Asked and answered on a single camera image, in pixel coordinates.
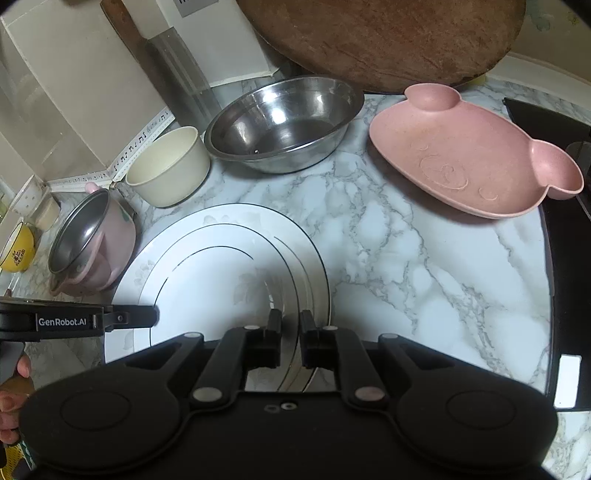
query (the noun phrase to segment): human hand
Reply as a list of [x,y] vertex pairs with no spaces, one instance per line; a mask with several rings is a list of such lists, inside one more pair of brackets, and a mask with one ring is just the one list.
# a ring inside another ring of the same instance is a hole
[[[28,356],[23,355],[18,361],[17,373],[21,379],[31,376],[31,361]],[[11,445],[18,441],[18,432],[14,429],[18,428],[18,410],[27,398],[25,393],[0,390],[0,442]]]

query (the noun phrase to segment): label sticker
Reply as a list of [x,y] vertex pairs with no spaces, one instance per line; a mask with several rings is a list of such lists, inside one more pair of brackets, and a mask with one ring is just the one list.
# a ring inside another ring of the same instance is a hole
[[560,355],[556,382],[555,408],[573,408],[579,391],[580,355]]

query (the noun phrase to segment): screw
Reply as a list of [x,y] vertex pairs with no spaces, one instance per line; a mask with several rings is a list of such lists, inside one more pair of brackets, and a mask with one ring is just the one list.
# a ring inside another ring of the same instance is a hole
[[386,396],[378,387],[361,387],[355,390],[355,397],[361,401],[380,401]]
[[218,401],[222,398],[222,392],[214,387],[201,387],[193,392],[193,398],[204,403]]
[[286,401],[285,403],[281,404],[281,408],[283,410],[295,410],[297,408],[297,404],[290,401]]

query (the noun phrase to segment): round cutting board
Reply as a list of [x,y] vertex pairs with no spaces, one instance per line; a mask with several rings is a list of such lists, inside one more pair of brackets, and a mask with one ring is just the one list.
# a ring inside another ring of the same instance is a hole
[[237,1],[289,59],[384,93],[478,77],[509,51],[525,15],[525,0]]

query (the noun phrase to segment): black device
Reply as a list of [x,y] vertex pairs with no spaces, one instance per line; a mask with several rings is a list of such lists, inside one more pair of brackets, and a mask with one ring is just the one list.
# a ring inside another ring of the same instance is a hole
[[545,234],[550,246],[550,290],[552,295],[552,335],[547,395],[554,401],[560,359],[580,357],[579,386],[572,408],[591,410],[591,172],[587,158],[577,158],[579,148],[569,146],[591,142],[591,126],[542,107],[510,98],[503,100],[511,120],[531,137],[546,140],[574,153],[583,172],[585,187],[570,200],[545,199],[541,204]]
[[41,389],[21,412],[30,478],[552,478],[557,416],[527,385],[302,312],[303,364],[334,371],[337,391],[244,391],[280,347],[272,310],[266,328],[188,333]]

